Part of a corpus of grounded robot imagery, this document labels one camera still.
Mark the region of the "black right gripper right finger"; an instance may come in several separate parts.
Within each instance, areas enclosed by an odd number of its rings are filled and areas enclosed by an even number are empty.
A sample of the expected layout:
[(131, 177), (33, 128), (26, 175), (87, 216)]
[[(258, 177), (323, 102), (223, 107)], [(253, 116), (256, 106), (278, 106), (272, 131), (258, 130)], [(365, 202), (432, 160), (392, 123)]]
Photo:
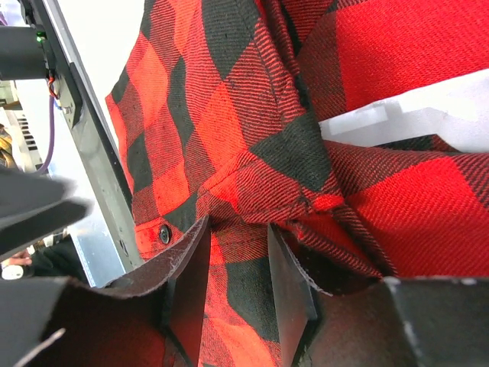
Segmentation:
[(369, 284), (298, 259), (295, 239), (267, 229), (285, 366), (486, 366), (485, 278), (388, 277)]

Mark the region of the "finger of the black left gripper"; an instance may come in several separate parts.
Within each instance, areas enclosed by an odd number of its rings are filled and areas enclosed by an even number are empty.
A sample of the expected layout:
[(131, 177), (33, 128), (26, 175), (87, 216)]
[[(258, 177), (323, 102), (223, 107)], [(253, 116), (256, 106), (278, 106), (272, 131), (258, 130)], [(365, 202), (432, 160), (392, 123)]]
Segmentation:
[(85, 218), (92, 202), (67, 180), (1, 169), (1, 259)]

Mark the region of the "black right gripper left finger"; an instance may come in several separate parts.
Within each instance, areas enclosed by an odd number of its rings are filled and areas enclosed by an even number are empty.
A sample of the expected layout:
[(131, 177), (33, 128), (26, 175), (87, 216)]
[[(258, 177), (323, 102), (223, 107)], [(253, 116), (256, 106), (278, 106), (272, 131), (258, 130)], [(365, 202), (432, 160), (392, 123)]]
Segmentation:
[(104, 288), (73, 278), (1, 283), (3, 366), (196, 366), (209, 271), (202, 218)]

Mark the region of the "red black plaid shirt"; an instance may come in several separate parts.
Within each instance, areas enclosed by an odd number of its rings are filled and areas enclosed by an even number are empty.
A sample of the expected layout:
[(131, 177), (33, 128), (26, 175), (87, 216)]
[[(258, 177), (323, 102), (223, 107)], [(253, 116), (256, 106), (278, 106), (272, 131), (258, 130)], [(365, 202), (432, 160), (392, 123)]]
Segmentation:
[(149, 260), (208, 217), (201, 366), (277, 366), (267, 227), (317, 271), (488, 275), (488, 156), (321, 121), (488, 67), (486, 1), (147, 1), (106, 99)]

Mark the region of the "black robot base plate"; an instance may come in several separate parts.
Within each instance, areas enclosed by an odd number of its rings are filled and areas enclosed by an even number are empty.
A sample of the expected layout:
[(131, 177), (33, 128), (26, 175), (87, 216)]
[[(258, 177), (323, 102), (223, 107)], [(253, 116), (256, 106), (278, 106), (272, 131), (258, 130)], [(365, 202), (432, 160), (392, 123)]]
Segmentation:
[(141, 264), (134, 238), (131, 192), (115, 139), (58, 1), (23, 1), (22, 16), (49, 39), (57, 58), (54, 89), (58, 115), (67, 127), (57, 141), (68, 143), (55, 175), (76, 185), (75, 196), (92, 202), (90, 214), (70, 227), (91, 286), (102, 287)]

